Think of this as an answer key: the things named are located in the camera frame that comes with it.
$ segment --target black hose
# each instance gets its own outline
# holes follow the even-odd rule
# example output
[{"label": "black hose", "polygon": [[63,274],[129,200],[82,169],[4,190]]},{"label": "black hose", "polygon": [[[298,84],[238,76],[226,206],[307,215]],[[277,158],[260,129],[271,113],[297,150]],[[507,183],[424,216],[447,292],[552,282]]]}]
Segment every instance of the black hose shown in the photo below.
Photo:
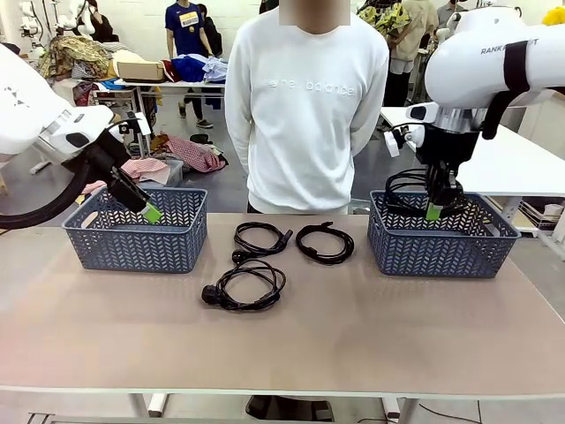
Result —
[{"label": "black hose", "polygon": [[34,13],[34,18],[37,20],[37,23],[41,27],[41,35],[39,36],[39,41],[41,41],[41,39],[43,38],[43,24],[41,23],[39,16],[37,16],[37,13],[35,12],[34,2],[32,2],[32,12]]},{"label": "black hose", "polygon": [[79,171],[74,174],[67,188],[51,203],[42,208],[22,215],[0,215],[0,229],[19,230],[21,228],[35,227],[35,225],[45,223],[49,219],[63,213],[82,194],[87,185],[89,173],[90,165],[84,163],[79,167]]}]

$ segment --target woven plastic basket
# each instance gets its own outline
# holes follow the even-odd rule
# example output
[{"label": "woven plastic basket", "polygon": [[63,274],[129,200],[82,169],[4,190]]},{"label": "woven plastic basket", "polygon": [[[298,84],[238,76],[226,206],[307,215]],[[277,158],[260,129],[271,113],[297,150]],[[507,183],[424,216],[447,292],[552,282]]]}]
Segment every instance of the woven plastic basket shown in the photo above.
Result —
[{"label": "woven plastic basket", "polygon": [[205,190],[148,189],[163,216],[150,224],[126,209],[106,188],[63,224],[85,269],[190,272],[207,236]]},{"label": "woven plastic basket", "polygon": [[[426,193],[396,193],[424,208]],[[389,213],[385,192],[371,192],[368,236],[380,271],[389,276],[493,278],[520,233],[477,194],[457,216],[427,221]]]}]

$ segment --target black cable with plug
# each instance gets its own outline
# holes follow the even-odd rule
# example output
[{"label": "black cable with plug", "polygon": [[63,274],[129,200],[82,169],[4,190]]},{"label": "black cable with plug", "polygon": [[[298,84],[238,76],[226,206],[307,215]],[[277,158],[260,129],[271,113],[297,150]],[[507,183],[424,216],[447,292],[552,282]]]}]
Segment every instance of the black cable with plug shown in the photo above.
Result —
[{"label": "black cable with plug", "polygon": [[[333,224],[332,222],[327,222],[322,225],[307,225],[300,230],[297,234],[297,246],[300,252],[323,265],[337,265],[348,259],[355,250],[355,242],[346,232],[329,228]],[[305,246],[302,239],[313,232],[323,232],[338,237],[343,242],[342,251],[339,254],[319,254],[313,247]]]},{"label": "black cable with plug", "polygon": [[[246,267],[245,265],[250,262],[258,262],[260,265],[255,267]],[[233,299],[227,292],[226,287],[228,283],[236,276],[243,274],[252,274],[271,285],[271,291],[253,303],[239,302]],[[241,261],[234,269],[230,269],[215,285],[207,285],[202,290],[202,300],[207,304],[219,306],[227,311],[239,312],[257,312],[267,309],[278,302],[281,298],[281,291],[286,285],[286,276],[284,273],[273,268],[265,261],[258,259],[248,259]]]},{"label": "black cable with plug", "polygon": [[[251,228],[261,228],[263,230],[271,231],[278,237],[278,240],[272,247],[259,247],[252,245],[241,238],[241,233],[250,230]],[[264,258],[265,256],[270,256],[272,254],[279,254],[286,248],[290,237],[292,237],[292,230],[288,230],[286,231],[286,234],[283,234],[278,228],[270,223],[242,223],[236,228],[236,235],[234,236],[234,240],[241,246],[241,249],[236,250],[231,255],[231,259],[235,263],[240,263],[249,259]]]}]

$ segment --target coiled black cable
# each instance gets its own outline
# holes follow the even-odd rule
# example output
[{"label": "coiled black cable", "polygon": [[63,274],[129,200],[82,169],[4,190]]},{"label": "coiled black cable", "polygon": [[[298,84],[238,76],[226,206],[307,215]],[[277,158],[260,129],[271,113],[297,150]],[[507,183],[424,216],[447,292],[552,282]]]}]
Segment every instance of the coiled black cable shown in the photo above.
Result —
[{"label": "coiled black cable", "polygon": [[[346,232],[336,230],[335,228],[329,228],[333,224],[334,223],[332,222],[327,222],[322,225],[307,225],[300,230],[297,234],[297,246],[298,249],[300,249],[300,252],[323,265],[337,265],[349,258],[355,250],[355,242]],[[339,254],[319,254],[313,247],[304,246],[302,239],[313,232],[324,232],[338,237],[343,241],[343,250]]]},{"label": "coiled black cable", "polygon": [[[245,264],[250,262],[258,262],[261,265],[246,267]],[[226,286],[232,278],[242,274],[252,274],[258,278],[262,278],[271,285],[271,291],[261,296],[253,303],[238,302],[228,294]],[[204,287],[204,290],[202,290],[202,300],[209,305],[217,305],[227,311],[260,311],[271,307],[281,298],[281,291],[284,285],[286,285],[286,276],[281,270],[273,268],[265,261],[248,259],[241,261],[234,269],[224,273],[215,285],[207,285]]]},{"label": "coiled black cable", "polygon": [[[426,208],[410,204],[403,198],[402,191],[398,192],[406,187],[426,187],[426,169],[403,170],[387,179],[385,203],[388,211],[401,216],[426,217]],[[453,203],[443,208],[441,217],[459,215],[465,211],[467,206],[468,201],[462,193]]]},{"label": "coiled black cable", "polygon": [[[252,245],[248,241],[245,241],[241,238],[241,233],[250,230],[251,228],[262,228],[263,230],[271,231],[278,237],[278,240],[272,247],[268,248]],[[242,247],[243,250],[236,250],[231,255],[231,259],[235,263],[240,263],[248,259],[264,258],[265,256],[270,256],[271,254],[279,254],[286,248],[286,245],[289,243],[290,237],[292,237],[291,230],[288,230],[286,234],[283,234],[279,231],[278,228],[276,228],[274,225],[271,225],[270,223],[242,223],[236,228],[236,235],[234,236],[234,240],[238,245]]]}]

